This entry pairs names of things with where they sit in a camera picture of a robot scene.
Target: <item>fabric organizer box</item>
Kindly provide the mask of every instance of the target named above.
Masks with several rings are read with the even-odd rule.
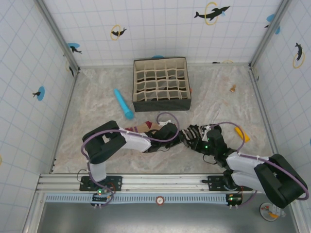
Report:
[[[189,110],[186,58],[135,60],[133,104],[135,112]]]

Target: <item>marble floor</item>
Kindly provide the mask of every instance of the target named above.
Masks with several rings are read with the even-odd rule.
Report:
[[[172,112],[182,129],[190,124],[211,124],[232,121],[249,135],[242,152],[271,156],[272,151],[259,112],[255,93],[243,66],[188,65],[192,88],[189,111]],[[230,88],[236,85],[236,91]],[[115,120],[122,128],[155,122],[159,112],[135,113],[127,120],[113,89],[120,90],[133,110],[133,68],[82,69],[72,95],[67,118],[56,154],[54,173],[77,173],[86,168],[85,157],[80,153],[82,137],[98,126]],[[242,140],[231,125],[222,126],[227,145],[237,149]],[[212,157],[206,160],[213,162]],[[168,152],[141,153],[136,150],[119,150],[106,162],[107,173],[217,173],[222,168],[202,160],[202,154],[179,144]]]

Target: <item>white tiled wall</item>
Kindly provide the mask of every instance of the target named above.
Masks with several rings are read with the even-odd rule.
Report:
[[[216,0],[218,8],[230,7],[208,26],[194,16],[210,2],[45,0],[66,42],[80,45],[82,54],[74,53],[80,66],[131,65],[155,55],[185,56],[190,63],[250,62],[281,0]],[[207,14],[215,7],[211,3]],[[114,41],[115,25],[127,30]]]
[[[48,172],[73,83],[65,64],[33,0],[0,1],[0,232],[22,230]]]
[[[305,61],[293,67],[301,44]],[[280,153],[311,187],[311,1],[294,0],[258,63],[259,88]],[[311,219],[311,200],[308,205]]]

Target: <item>white backdrop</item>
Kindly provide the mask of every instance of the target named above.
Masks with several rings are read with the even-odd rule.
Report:
[[[250,62],[280,2],[45,0],[66,42],[78,44],[80,66],[132,64],[155,55],[185,56],[190,63]]]
[[[279,153],[310,187],[311,1],[293,0],[280,26],[258,62],[259,88]],[[311,199],[300,203],[311,228]]]

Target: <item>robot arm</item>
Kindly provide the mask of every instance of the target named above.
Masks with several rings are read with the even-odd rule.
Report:
[[[245,186],[265,193],[268,199],[280,208],[285,208],[292,201],[304,194],[302,187],[281,170],[258,160],[256,156],[240,156],[236,150],[228,148],[221,135],[221,129],[209,130],[201,127],[202,136],[198,135],[196,143],[189,145],[195,151],[214,156],[217,164],[224,167],[224,181],[229,189]],[[261,157],[268,160],[298,179],[306,188],[307,185],[293,167],[280,154]]]
[[[91,132],[88,132],[83,136],[82,140],[85,142],[92,135],[105,130],[121,130],[123,132],[128,132],[120,128],[115,121],[111,120]],[[138,136],[133,135],[132,132],[131,134],[113,132],[94,137],[85,145],[90,160],[90,172],[94,180],[99,182],[106,178],[105,162],[118,150],[134,149],[149,153],[157,151],[161,147],[169,148],[180,143],[180,139],[176,137],[176,139],[169,142],[156,142],[145,137],[166,140],[172,138],[177,131],[178,129],[174,124],[167,123],[156,132],[135,133]]]
[[[190,125],[186,130],[181,130],[174,140],[157,142],[152,139],[170,139],[177,134],[177,127],[168,123],[158,131],[133,135],[126,133],[127,131],[120,128],[115,121],[109,121],[83,137],[85,142],[92,135],[105,130],[122,130],[122,132],[96,136],[86,143],[85,149],[90,160],[90,172],[96,182],[104,180],[106,178],[106,160],[120,149],[154,152],[161,147],[169,148],[184,142],[192,150],[214,156],[217,164],[226,169],[224,182],[228,189],[232,190],[237,186],[245,186],[258,190],[265,193],[269,200],[280,208],[286,207],[304,193],[302,187],[282,171],[258,159],[240,156],[236,150],[228,148],[221,135],[220,126],[211,126],[213,129],[210,129],[210,126]],[[307,188],[306,183],[283,156],[275,154],[271,157],[262,158],[286,170]]]

